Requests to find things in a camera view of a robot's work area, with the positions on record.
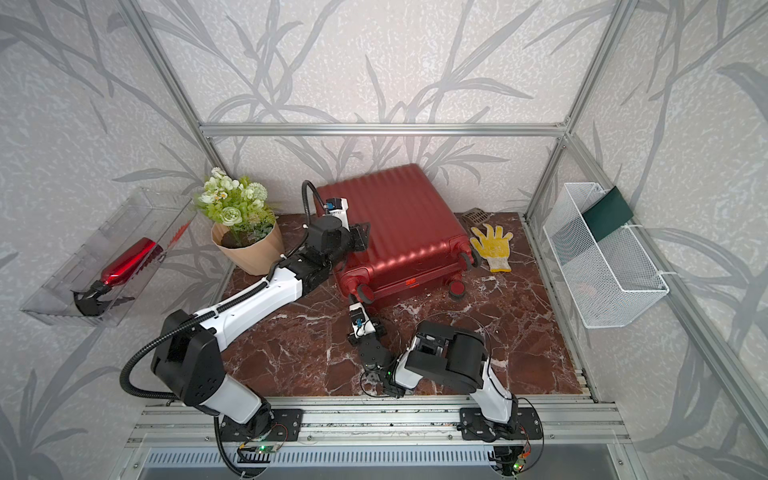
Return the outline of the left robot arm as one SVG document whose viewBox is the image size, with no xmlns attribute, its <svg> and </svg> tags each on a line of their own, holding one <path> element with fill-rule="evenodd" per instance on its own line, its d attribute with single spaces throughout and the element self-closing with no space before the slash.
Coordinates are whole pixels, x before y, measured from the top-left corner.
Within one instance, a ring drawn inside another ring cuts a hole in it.
<svg viewBox="0 0 768 480">
<path fill-rule="evenodd" d="M 349 254 L 366 249 L 367 230 L 350 223 L 347 210 L 345 198 L 322 201 L 320 216 L 306 218 L 301 244 L 281 255 L 259 282 L 193 314 L 169 315 L 160 336 L 123 367 L 123 391 L 178 400 L 240 425 L 267 420 L 265 400 L 226 373 L 222 354 L 258 322 L 321 286 Z"/>
</svg>

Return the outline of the red hard-shell suitcase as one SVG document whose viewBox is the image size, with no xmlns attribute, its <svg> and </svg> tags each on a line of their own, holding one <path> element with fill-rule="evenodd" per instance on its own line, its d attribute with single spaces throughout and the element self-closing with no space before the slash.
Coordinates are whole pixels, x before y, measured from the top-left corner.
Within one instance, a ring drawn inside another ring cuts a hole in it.
<svg viewBox="0 0 768 480">
<path fill-rule="evenodd" d="M 474 265 L 468 234 L 425 172 L 407 164 L 322 186 L 323 199 L 344 198 L 350 224 L 370 225 L 368 247 L 335 272 L 343 296 L 372 304 L 445 284 L 466 294 L 462 274 Z"/>
</svg>

